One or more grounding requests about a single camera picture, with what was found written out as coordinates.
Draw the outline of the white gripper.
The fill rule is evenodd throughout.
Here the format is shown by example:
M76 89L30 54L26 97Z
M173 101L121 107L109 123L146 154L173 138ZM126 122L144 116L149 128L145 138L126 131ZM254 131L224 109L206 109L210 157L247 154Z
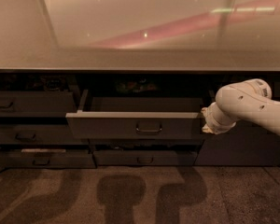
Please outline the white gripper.
M239 120L236 117L224 113L216 102L208 107L203 107L201 112L204 114L205 124L202 127L204 133L221 134L232 129Z

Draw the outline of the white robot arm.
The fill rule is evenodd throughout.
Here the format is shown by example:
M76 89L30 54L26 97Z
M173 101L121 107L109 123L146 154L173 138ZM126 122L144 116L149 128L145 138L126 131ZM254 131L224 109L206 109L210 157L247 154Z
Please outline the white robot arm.
M221 87L215 101L202 109L204 133L221 134L246 120L280 136L280 102L262 79L249 79Z

